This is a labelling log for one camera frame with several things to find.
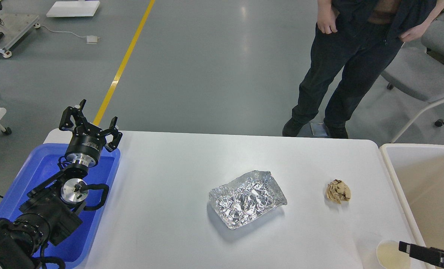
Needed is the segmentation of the person's left hand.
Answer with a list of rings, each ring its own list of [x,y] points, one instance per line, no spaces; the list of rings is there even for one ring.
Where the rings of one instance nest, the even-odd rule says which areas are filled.
[[[401,33],[398,38],[404,43],[419,39],[424,35],[430,25],[430,22],[423,22],[422,24],[412,27],[407,31]]]

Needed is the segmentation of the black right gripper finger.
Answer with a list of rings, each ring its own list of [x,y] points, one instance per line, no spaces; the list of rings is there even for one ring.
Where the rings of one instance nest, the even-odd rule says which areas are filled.
[[[409,257],[444,269],[444,249],[424,247],[400,241],[398,250],[407,253]]]

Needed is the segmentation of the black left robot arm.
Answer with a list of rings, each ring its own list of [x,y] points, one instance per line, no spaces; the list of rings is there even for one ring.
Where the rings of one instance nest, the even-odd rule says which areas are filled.
[[[46,269],[49,263],[64,269],[60,257],[46,256],[49,244],[67,239],[83,223],[82,211],[96,211],[107,201],[110,187],[105,183],[87,184],[84,177],[98,165],[104,149],[117,149],[123,133],[113,117],[109,128],[90,123],[83,114],[86,100],[68,106],[59,129],[72,133],[60,157],[59,171],[27,193],[14,221],[0,218],[0,269]]]

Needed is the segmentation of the person's right hand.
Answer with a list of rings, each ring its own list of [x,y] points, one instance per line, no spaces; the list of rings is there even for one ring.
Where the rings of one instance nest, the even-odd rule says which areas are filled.
[[[323,34],[336,33],[337,11],[331,0],[317,1],[317,27]]]

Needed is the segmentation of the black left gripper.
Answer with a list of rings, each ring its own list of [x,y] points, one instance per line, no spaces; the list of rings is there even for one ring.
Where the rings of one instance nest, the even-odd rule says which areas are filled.
[[[123,134],[117,128],[117,116],[111,119],[109,128],[104,130],[89,123],[83,114],[86,101],[83,99],[78,106],[68,106],[63,111],[59,130],[72,132],[65,159],[94,167],[99,163],[102,149],[105,148],[108,152],[116,150]]]

